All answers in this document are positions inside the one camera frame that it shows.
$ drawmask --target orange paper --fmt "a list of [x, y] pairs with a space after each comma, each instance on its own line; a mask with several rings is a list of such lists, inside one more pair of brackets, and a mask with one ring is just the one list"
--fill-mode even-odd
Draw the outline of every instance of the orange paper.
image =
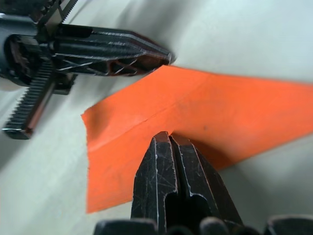
[[313, 131], [313, 86], [161, 67], [83, 114], [87, 212], [131, 201], [153, 135], [189, 138], [222, 169]]

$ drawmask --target gray surface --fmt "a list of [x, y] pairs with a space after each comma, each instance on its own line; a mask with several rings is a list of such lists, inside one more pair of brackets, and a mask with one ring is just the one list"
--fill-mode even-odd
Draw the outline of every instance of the gray surface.
[[[177, 66], [312, 82], [312, 10], [310, 0], [81, 0], [68, 21], [135, 30], [171, 49]], [[1, 235], [88, 235], [99, 219], [129, 217], [129, 203], [85, 214], [80, 115], [137, 79], [80, 76], [69, 96], [52, 97], [31, 141], [0, 135]], [[23, 90], [0, 86], [13, 90], [0, 91], [3, 125]], [[244, 222], [261, 228], [272, 214], [313, 214], [312, 141], [222, 171]]]

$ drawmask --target gear teeth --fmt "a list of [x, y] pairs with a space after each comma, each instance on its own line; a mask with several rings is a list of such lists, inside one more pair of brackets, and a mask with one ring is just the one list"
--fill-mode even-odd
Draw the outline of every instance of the gear teeth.
[[32, 79], [30, 86], [24, 96], [21, 98], [12, 117], [3, 128], [5, 133], [19, 140], [27, 140], [32, 135], [32, 128], [29, 128], [38, 106], [41, 104], [47, 89], [52, 84], [53, 68], [49, 62], [43, 62], [36, 76]]
[[62, 23], [64, 23], [64, 21], [67, 19], [67, 17], [69, 16], [69, 14], [71, 13], [71, 11], [73, 10], [73, 8], [75, 7], [75, 5], [77, 4], [78, 0], [71, 0], [67, 6], [64, 8], [64, 13], [65, 16], [63, 18]]

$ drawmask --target orange tape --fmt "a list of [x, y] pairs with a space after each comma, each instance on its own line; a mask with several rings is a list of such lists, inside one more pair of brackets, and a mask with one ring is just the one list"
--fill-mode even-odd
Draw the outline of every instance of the orange tape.
[[313, 131], [313, 86], [161, 67], [82, 115], [87, 212], [131, 201], [153, 135], [192, 140], [217, 169]]

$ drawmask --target black plastic part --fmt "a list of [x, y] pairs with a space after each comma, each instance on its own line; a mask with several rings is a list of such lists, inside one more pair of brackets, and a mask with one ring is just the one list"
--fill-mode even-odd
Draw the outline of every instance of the black plastic part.
[[[0, 0], [0, 76], [30, 87], [36, 104], [42, 105], [41, 97], [50, 93], [68, 94], [77, 74], [132, 76], [172, 62], [168, 50], [136, 33], [62, 24], [76, 3], [77, 0]], [[40, 94], [34, 95], [32, 86], [47, 61], [53, 89], [45, 94], [47, 89], [43, 87]], [[29, 98], [27, 93], [20, 105]], [[30, 138], [33, 127], [28, 121], [34, 120], [33, 113], [40, 112], [34, 109], [39, 108], [32, 106], [32, 111], [27, 111], [29, 116], [23, 113], [23, 118], [13, 114], [3, 130], [14, 139]]]
[[[269, 220], [264, 235], [312, 235], [313, 217]], [[94, 235], [260, 235], [243, 225], [218, 172], [194, 145], [160, 132], [134, 180], [129, 221], [101, 221]]]
[[55, 88], [50, 62], [43, 62], [3, 131], [12, 139], [28, 140]]

